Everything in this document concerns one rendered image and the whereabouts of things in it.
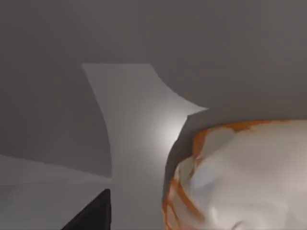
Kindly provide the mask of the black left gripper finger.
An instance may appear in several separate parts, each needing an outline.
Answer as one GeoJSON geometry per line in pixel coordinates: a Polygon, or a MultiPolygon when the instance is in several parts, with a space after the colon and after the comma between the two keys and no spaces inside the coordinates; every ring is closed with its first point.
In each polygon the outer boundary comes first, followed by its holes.
{"type": "Polygon", "coordinates": [[[105,189],[61,230],[111,230],[111,191],[105,189]]]}

